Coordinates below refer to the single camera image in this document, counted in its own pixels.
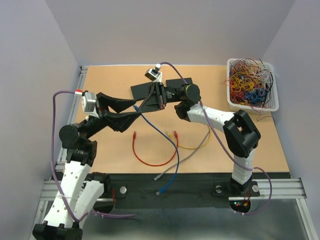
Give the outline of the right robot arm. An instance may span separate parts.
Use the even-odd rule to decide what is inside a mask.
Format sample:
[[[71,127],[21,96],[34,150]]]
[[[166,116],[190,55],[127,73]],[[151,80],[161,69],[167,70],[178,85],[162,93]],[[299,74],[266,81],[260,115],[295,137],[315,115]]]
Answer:
[[[224,133],[227,145],[222,148],[233,161],[230,189],[235,195],[248,190],[252,180],[253,156],[258,147],[261,133],[244,110],[221,111],[203,105],[200,89],[195,84],[167,87],[153,82],[149,92],[136,111],[149,113],[163,110],[168,103],[175,103],[177,116],[191,123],[203,124],[212,130]]]

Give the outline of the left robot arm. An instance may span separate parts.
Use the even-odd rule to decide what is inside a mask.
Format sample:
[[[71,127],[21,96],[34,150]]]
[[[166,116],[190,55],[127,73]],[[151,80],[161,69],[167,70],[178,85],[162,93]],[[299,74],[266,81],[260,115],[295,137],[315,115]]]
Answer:
[[[121,133],[127,130],[141,115],[136,111],[125,111],[136,101],[79,89],[60,90],[52,98],[66,93],[81,99],[82,111],[87,117],[80,123],[67,124],[59,131],[62,148],[67,151],[64,172],[62,179],[58,180],[55,161],[51,161],[57,193],[43,222],[33,227],[32,235],[37,240],[80,240],[89,215],[111,219],[134,217],[133,214],[117,215],[93,210],[99,197],[111,193],[111,179],[107,173],[90,173],[98,148],[97,141],[90,138],[106,127]]]

